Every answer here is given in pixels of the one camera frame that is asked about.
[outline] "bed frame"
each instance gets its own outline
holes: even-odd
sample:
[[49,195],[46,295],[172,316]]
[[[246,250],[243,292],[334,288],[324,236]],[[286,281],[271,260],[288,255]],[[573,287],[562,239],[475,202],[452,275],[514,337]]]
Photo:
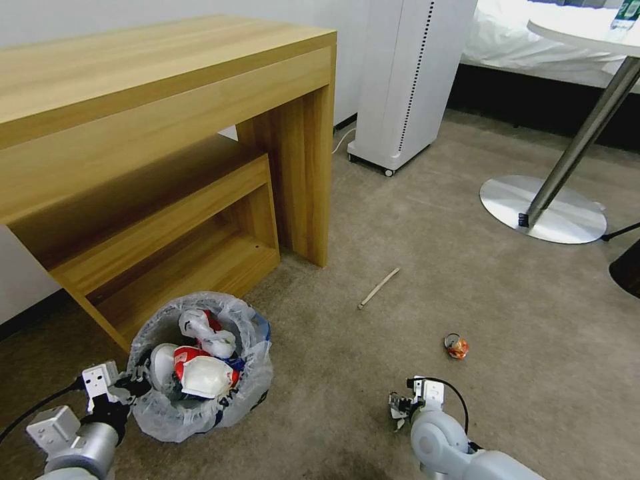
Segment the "bed frame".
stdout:
[[[461,63],[447,107],[574,137],[601,93],[597,87]],[[640,151],[639,115],[640,95],[631,94],[597,142]]]

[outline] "plastic trash bag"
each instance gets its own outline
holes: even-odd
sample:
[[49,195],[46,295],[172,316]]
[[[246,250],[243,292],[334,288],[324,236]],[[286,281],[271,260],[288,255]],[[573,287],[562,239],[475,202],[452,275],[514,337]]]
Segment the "plastic trash bag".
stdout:
[[236,352],[245,367],[234,389],[222,399],[172,402],[154,389],[138,398],[132,412],[140,430],[160,441],[182,442],[194,433],[238,423],[264,399],[273,378],[268,322],[244,301],[216,292],[192,293],[160,308],[133,339],[127,370],[132,372],[160,343],[184,344],[178,318],[194,308],[211,310],[223,328],[236,336]]

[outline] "beige carpet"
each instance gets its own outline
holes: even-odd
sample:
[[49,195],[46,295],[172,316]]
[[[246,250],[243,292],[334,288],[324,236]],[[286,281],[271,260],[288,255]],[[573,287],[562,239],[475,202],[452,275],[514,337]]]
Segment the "beige carpet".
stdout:
[[[393,432],[390,390],[440,376],[466,397],[469,436],[548,479],[640,471],[640,300],[607,267],[637,239],[563,246],[490,217],[486,179],[544,177],[568,140],[449,111],[438,140],[388,179],[334,156],[329,266],[284,253],[247,296],[273,329],[269,396],[238,426],[162,444],[133,419],[120,479],[420,479],[409,429]],[[570,185],[640,220],[640,157],[596,146]],[[356,306],[390,270],[401,272]],[[68,298],[0,343],[0,425],[92,362],[124,356]],[[443,352],[458,331],[471,351]],[[80,413],[79,393],[65,401]],[[445,409],[462,420],[447,393]],[[32,479],[44,455],[22,425],[0,445],[2,478]]]

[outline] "vent slot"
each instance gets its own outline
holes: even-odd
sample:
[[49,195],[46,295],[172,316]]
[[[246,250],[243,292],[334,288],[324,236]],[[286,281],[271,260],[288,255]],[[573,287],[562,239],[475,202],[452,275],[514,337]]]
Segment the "vent slot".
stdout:
[[402,146],[405,142],[405,134],[407,132],[407,125],[409,124],[409,118],[411,116],[411,108],[413,106],[413,98],[415,96],[415,86],[418,83],[418,77],[420,76],[420,68],[422,67],[422,60],[425,55],[425,44],[427,42],[427,35],[429,34],[429,26],[431,24],[431,16],[433,14],[433,6],[435,1],[432,1],[429,5],[429,14],[427,16],[427,23],[425,24],[425,31],[422,34],[422,44],[420,45],[420,54],[418,54],[418,61],[415,65],[415,72],[413,74],[413,83],[411,84],[411,94],[409,95],[409,103],[407,105],[407,112],[405,113],[405,121],[402,124],[402,133],[400,134],[400,145],[398,145],[398,152],[402,152]]

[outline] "white bedsheet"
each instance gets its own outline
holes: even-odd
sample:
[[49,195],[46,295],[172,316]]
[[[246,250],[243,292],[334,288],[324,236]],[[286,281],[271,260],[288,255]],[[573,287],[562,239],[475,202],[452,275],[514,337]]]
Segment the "white bedsheet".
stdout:
[[[462,62],[537,77],[606,86],[624,57],[542,38],[527,28],[532,16],[572,9],[576,21],[611,22],[612,9],[560,7],[527,0],[478,0]],[[634,91],[640,92],[640,84]]]

